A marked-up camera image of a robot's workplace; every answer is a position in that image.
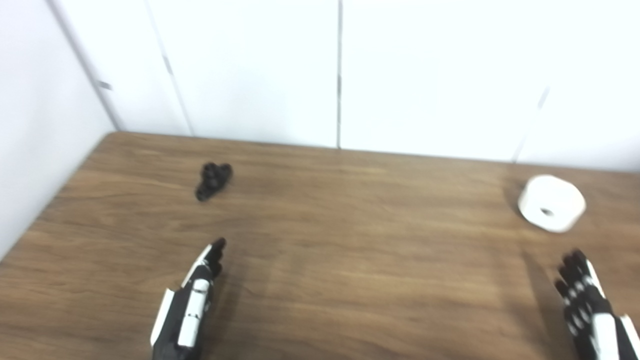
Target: white cylinder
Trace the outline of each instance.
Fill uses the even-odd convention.
[[[568,181],[538,175],[529,179],[518,207],[530,223],[552,233],[563,233],[578,221],[586,202],[580,190]]]

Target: small black toy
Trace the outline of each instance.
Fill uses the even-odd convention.
[[[196,199],[201,202],[209,200],[225,187],[232,173],[233,170],[229,164],[216,165],[214,163],[206,163],[203,165],[200,172],[202,181],[196,189]]]

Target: roll of tape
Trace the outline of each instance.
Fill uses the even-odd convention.
[[[587,205],[573,184],[552,175],[538,175],[529,179],[518,207],[530,223],[563,233],[573,227]]]

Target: black and white robotic hand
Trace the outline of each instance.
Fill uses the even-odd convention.
[[[565,255],[556,288],[580,360],[640,360],[640,340],[627,315],[616,316],[591,262],[580,250]]]
[[[151,332],[153,360],[199,360],[202,325],[211,306],[214,280],[226,245],[220,238],[204,249],[177,291],[167,289]]]

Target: white panel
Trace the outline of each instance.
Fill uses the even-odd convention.
[[[54,0],[124,130],[191,135],[144,0]]]
[[[150,0],[197,136],[335,146],[337,0]]]
[[[556,4],[550,92],[518,162],[640,170],[640,3]]]
[[[511,160],[546,87],[541,1],[344,1],[342,146]]]
[[[0,34],[1,258],[113,126],[45,1],[1,1]]]

